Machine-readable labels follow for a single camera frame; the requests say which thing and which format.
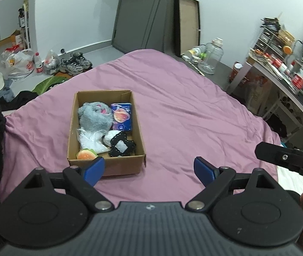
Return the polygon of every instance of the sneaker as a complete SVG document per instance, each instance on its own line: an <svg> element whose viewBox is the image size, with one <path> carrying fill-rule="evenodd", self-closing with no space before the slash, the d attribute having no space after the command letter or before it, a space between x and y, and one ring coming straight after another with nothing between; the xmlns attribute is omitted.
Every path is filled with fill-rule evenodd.
<svg viewBox="0 0 303 256"><path fill-rule="evenodd" d="M74 58L79 65L81 65L82 67L84 67L85 69L89 69L92 67L92 62L87 60L84 56L82 52L79 53L71 53L70 54L70 58Z"/></svg>
<svg viewBox="0 0 303 256"><path fill-rule="evenodd" d="M76 76L84 71L84 67L80 66L78 62L69 59L61 59L60 71L68 73L70 76Z"/></svg>

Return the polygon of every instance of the plastic water bottle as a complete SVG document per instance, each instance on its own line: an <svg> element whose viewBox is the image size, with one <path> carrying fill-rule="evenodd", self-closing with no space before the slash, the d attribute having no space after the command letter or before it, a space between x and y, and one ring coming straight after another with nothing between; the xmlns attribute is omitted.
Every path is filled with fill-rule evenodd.
<svg viewBox="0 0 303 256"><path fill-rule="evenodd" d="M202 61L198 67L202 72L214 74L217 64L220 62L224 54L222 49L223 40L216 38L212 42L206 44L205 52L202 54Z"/></svg>
<svg viewBox="0 0 303 256"><path fill-rule="evenodd" d="M206 49L206 45L195 46L191 50L186 51L182 55L182 58L185 61L190 61L193 56L200 57L201 54L205 52L205 49Z"/></svg>
<svg viewBox="0 0 303 256"><path fill-rule="evenodd" d="M43 64L41 62L41 58L38 52L36 52L34 55L34 63L35 63L36 72L41 73L43 71Z"/></svg>

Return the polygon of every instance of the blue box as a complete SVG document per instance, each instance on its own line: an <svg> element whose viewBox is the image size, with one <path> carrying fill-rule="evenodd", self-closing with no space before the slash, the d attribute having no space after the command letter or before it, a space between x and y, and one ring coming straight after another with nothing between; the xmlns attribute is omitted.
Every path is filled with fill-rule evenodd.
<svg viewBox="0 0 303 256"><path fill-rule="evenodd" d="M131 103L111 104L114 116L113 130L131 131Z"/></svg>

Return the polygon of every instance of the plastic shopping bag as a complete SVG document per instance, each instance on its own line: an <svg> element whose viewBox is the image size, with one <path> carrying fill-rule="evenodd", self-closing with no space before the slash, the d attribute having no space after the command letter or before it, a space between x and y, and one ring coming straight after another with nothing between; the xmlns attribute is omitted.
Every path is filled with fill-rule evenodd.
<svg viewBox="0 0 303 256"><path fill-rule="evenodd" d="M50 50L48 51L46 59L44 61L44 72L47 75L55 74L59 71L60 64L61 61L58 55L53 50Z"/></svg>
<svg viewBox="0 0 303 256"><path fill-rule="evenodd" d="M6 66L6 60L8 59L8 57L11 55L11 54L16 54L17 52L19 51L22 51L23 49L20 47L20 45L15 45L11 48L7 48L5 49L2 54L1 54L1 63L3 64L3 66Z"/></svg>
<svg viewBox="0 0 303 256"><path fill-rule="evenodd" d="M33 51L26 49L10 54L5 61L4 76L13 81L23 79L34 71Z"/></svg>

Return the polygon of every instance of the bed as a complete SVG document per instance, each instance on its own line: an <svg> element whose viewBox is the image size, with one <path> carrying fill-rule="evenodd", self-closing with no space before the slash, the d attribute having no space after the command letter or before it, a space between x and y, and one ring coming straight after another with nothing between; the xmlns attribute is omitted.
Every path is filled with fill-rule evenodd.
<svg viewBox="0 0 303 256"><path fill-rule="evenodd" d="M154 50L138 50L58 85L7 116L0 199L35 167L60 172L67 166L67 139L74 93L130 89L134 92L146 149L142 172L101 180L96 189L119 201L181 201L203 189L193 172L202 156L237 172L262 167L276 180L277 167L255 157L261 141L279 136L207 78Z"/></svg>

